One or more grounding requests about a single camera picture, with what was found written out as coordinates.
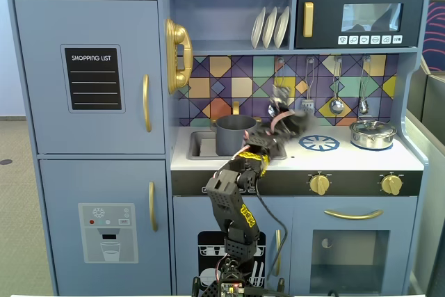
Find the floor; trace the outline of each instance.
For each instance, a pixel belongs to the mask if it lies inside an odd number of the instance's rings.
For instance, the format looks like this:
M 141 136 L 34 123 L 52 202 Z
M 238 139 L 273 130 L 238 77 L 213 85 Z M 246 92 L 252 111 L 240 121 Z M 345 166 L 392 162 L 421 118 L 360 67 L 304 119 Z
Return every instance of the floor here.
M 52 296 L 28 127 L 0 121 L 0 297 Z

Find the water glass icon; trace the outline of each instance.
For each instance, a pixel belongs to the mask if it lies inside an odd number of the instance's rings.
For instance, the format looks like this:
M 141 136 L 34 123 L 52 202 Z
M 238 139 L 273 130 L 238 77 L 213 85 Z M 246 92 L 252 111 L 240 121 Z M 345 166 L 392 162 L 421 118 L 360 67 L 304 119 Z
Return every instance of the water glass icon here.
M 100 247 L 106 262 L 119 262 L 120 243 L 105 241 L 100 243 Z

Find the yellow label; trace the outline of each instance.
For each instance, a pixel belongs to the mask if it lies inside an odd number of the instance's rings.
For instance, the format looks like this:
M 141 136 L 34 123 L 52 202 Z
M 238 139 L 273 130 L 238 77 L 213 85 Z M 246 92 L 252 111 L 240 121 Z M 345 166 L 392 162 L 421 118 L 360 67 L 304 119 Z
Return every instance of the yellow label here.
M 239 154 L 239 156 L 247 159 L 254 159 L 261 161 L 263 163 L 263 166 L 261 167 L 263 171 L 261 172 L 261 176 L 263 177 L 266 174 L 266 169 L 269 166 L 269 156 L 260 156 L 259 154 L 251 153 L 251 152 L 242 152 Z
M 250 213 L 249 209 L 246 207 L 245 204 L 243 204 L 243 206 L 241 207 L 241 213 L 245 217 L 245 220 L 248 222 L 249 227 L 252 227 L 253 225 L 255 225 L 255 218 Z

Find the pot lid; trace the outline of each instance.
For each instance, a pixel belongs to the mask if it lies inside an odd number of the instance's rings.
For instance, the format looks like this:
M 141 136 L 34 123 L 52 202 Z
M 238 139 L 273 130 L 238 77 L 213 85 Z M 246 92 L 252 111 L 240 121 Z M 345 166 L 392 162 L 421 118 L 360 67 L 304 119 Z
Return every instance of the pot lid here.
M 396 134 L 395 127 L 381 121 L 356 121 L 350 125 L 350 129 L 356 134 L 366 136 L 391 136 Z

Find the microwave display screen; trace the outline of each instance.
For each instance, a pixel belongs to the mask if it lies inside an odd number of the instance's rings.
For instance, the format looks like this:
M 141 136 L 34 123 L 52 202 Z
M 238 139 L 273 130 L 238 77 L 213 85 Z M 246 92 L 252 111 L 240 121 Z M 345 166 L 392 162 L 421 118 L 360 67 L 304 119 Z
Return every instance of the microwave display screen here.
M 401 13 L 401 3 L 347 3 L 341 31 L 398 31 Z

